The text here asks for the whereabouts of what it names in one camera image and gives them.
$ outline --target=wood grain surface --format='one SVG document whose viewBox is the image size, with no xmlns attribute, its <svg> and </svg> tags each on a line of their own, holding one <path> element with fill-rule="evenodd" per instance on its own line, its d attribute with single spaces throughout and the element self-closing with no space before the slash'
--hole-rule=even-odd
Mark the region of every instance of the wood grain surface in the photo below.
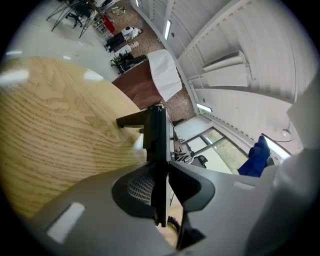
<svg viewBox="0 0 320 256">
<path fill-rule="evenodd" d="M 138 107 L 110 82 L 71 62 L 6 62 L 0 107 L 1 186 L 26 217 L 88 176 L 146 160 L 144 149 L 133 149 L 138 130 L 116 124 Z"/>
</svg>

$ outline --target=blue jacket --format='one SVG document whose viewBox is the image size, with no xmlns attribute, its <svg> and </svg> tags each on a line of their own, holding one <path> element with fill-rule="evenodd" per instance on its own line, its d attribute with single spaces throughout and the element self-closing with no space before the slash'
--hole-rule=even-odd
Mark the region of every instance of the blue jacket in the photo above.
<svg viewBox="0 0 320 256">
<path fill-rule="evenodd" d="M 238 169 L 240 175 L 260 177 L 270 156 L 270 149 L 264 136 L 249 151 L 249 159 Z"/>
</svg>

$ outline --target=tiled floor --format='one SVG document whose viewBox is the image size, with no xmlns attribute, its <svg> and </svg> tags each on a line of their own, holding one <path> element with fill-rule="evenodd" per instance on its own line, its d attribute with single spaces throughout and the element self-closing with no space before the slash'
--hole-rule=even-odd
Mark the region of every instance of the tiled floor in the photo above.
<svg viewBox="0 0 320 256">
<path fill-rule="evenodd" d="M 7 48 L 6 52 L 11 54 L 5 55 L 4 60 L 28 56 L 55 57 L 90 69 L 109 81 L 116 79 L 118 71 L 110 66 L 112 55 L 106 52 L 105 40 L 96 33 L 93 27 L 89 27 L 79 38 L 82 29 L 80 27 L 73 29 L 73 20 L 68 18 L 51 31 L 59 14 L 48 21 L 46 19 L 59 5 L 61 3 L 57 0 L 44 1 L 39 5 L 21 25 Z M 126 14 L 110 15 L 114 20 L 113 25 L 116 32 L 127 26 L 135 26 L 144 30 L 143 34 L 133 40 L 133 42 L 139 42 L 139 46 L 132 51 L 134 56 L 164 49 L 156 34 L 130 6 L 128 0 L 120 0 L 114 6 L 126 7 Z M 195 116 L 185 87 L 168 102 L 164 102 L 164 105 L 172 121 L 182 118 L 190 119 Z"/>
</svg>

